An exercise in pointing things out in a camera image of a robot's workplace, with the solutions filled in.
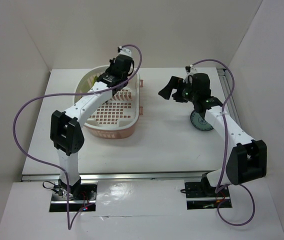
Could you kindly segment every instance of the dish rack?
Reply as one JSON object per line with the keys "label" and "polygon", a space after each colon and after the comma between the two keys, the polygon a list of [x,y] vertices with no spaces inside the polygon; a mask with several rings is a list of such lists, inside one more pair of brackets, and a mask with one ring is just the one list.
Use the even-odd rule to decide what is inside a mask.
{"label": "dish rack", "polygon": [[[79,82],[75,92],[87,93],[94,85],[98,76],[106,71],[108,65],[99,66],[89,71]],[[110,100],[103,103],[86,121],[84,126],[88,131],[99,138],[124,139],[131,136],[139,116],[143,115],[140,106],[140,88],[143,80],[136,74],[123,89],[118,91]],[[74,97],[74,103],[81,96]]]}

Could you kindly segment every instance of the wall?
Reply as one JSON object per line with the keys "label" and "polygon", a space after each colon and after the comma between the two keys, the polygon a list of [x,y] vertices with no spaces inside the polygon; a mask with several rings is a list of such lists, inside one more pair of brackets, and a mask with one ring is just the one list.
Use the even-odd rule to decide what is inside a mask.
{"label": "wall", "polygon": [[[49,70],[10,1],[0,0],[0,221],[12,182],[21,177],[25,157],[15,146],[12,122],[19,107],[44,92]],[[40,102],[29,107],[18,123],[27,148]]]}
{"label": "wall", "polygon": [[262,0],[15,0],[50,69],[104,65],[123,44],[143,67],[229,63]]}
{"label": "wall", "polygon": [[268,146],[268,183],[284,229],[284,0],[264,0],[230,63],[242,126]]}

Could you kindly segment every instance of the purple cable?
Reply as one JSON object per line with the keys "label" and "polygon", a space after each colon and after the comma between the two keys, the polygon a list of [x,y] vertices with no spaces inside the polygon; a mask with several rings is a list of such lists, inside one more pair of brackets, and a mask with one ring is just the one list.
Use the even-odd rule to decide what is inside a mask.
{"label": "purple cable", "polygon": [[74,219],[76,218],[76,216],[86,207],[92,205],[93,203],[90,203],[90,204],[87,204],[85,205],[84,207],[80,208],[80,210],[74,215],[71,223],[70,223],[70,206],[69,206],[69,201],[70,201],[70,196],[69,196],[69,192],[70,192],[70,185],[69,185],[69,176],[68,176],[68,173],[67,171],[59,166],[59,165],[56,165],[56,164],[53,164],[53,163],[50,163],[50,162],[47,162],[47,161],[43,161],[43,160],[40,160],[30,154],[27,153],[27,151],[25,151],[21,144],[19,143],[18,141],[18,138],[17,138],[17,130],[16,130],[16,126],[17,126],[17,121],[18,121],[18,118],[19,118],[19,115],[21,114],[21,112],[23,111],[23,109],[29,105],[30,103],[36,101],[36,100],[39,100],[39,99],[45,99],[45,98],[49,98],[49,97],[57,97],[57,96],[86,96],[86,95],[93,95],[93,94],[101,94],[101,93],[104,93],[104,92],[107,92],[107,91],[111,91],[113,89],[116,89],[118,87],[121,87],[123,85],[125,85],[126,83],[128,83],[136,74],[137,72],[139,71],[140,67],[141,67],[141,64],[142,64],[142,53],[141,53],[141,50],[136,46],[136,45],[133,45],[133,44],[126,44],[126,45],[123,45],[122,46],[123,48],[125,47],[133,47],[135,48],[137,51],[138,51],[138,54],[139,54],[139,57],[140,57],[140,60],[139,60],[139,63],[138,63],[138,66],[136,68],[136,70],[134,71],[134,73],[127,79],[125,80],[124,82],[114,86],[114,87],[110,87],[108,89],[104,89],[104,90],[100,90],[100,91],[96,91],[96,92],[87,92],[87,93],[53,93],[53,94],[48,94],[48,95],[43,95],[43,96],[38,96],[38,97],[35,97],[31,100],[29,100],[28,102],[26,102],[18,111],[17,111],[17,114],[15,115],[15,118],[13,120],[13,126],[12,126],[12,132],[13,132],[13,138],[14,138],[14,141],[15,141],[15,144],[17,145],[17,147],[20,149],[20,151],[27,157],[29,157],[30,159],[34,160],[34,161],[37,161],[41,164],[46,164],[46,165],[49,165],[49,166],[52,166],[52,167],[55,167],[55,168],[58,168],[60,169],[62,172],[64,172],[65,174],[65,178],[66,178],[66,216],[67,216],[67,228],[69,230],[71,230],[72,228],[72,225],[73,225],[73,221]]}
{"label": "purple cable", "polygon": [[[231,76],[231,79],[232,79],[232,88],[231,88],[231,91],[229,93],[229,95],[226,97],[225,101],[223,102],[223,105],[222,105],[222,113],[224,113],[224,110],[226,108],[226,105],[227,105],[227,102],[229,101],[229,99],[231,98],[233,92],[234,92],[234,88],[235,88],[235,79],[234,79],[234,76],[233,76],[233,73],[231,72],[231,70],[228,68],[227,65],[225,65],[223,62],[219,61],[219,60],[216,60],[216,59],[204,59],[204,60],[201,60],[201,61],[197,61],[195,63],[193,63],[192,65],[195,66],[197,64],[200,64],[200,63],[204,63],[204,62],[215,62],[215,63],[218,63],[218,64],[221,64],[223,67],[225,67],[225,69],[230,73],[230,76]],[[227,185],[223,185],[221,186],[221,182],[222,182],[222,179],[223,179],[223,175],[224,175],[224,172],[225,172],[225,169],[226,169],[226,165],[227,165],[227,156],[228,156],[228,144],[229,144],[229,135],[228,135],[228,123],[227,123],[227,119],[226,119],[226,116],[224,114],[222,114],[222,117],[223,117],[223,123],[224,123],[224,139],[225,139],[225,142],[224,142],[224,156],[223,156],[223,163],[222,163],[222,169],[221,169],[221,174],[220,174],[220,177],[218,179],[218,182],[217,182],[217,185],[216,185],[216,188],[215,188],[215,193],[217,194],[218,192],[220,192],[222,189],[224,189],[225,187],[229,186],[229,184]],[[227,220],[225,220],[221,214],[220,214],[220,206],[222,203],[224,203],[225,201],[222,201],[220,202],[220,204],[217,206],[217,213],[218,215],[220,216],[220,218],[227,224],[229,225],[232,225],[232,226],[236,226],[236,227],[240,227],[240,226],[244,226],[246,224],[248,224],[249,222],[251,222],[251,220],[253,219],[254,215],[255,215],[255,212],[256,212],[256,205],[255,205],[255,202],[254,202],[254,198],[250,192],[249,189],[247,189],[245,186],[243,186],[242,184],[240,184],[241,187],[243,187],[247,192],[248,194],[250,195],[251,197],[251,200],[252,200],[252,204],[253,204],[253,211],[252,211],[252,215],[251,217],[249,218],[248,221],[244,222],[244,223],[239,223],[239,224],[235,224],[235,223],[231,223]]]}

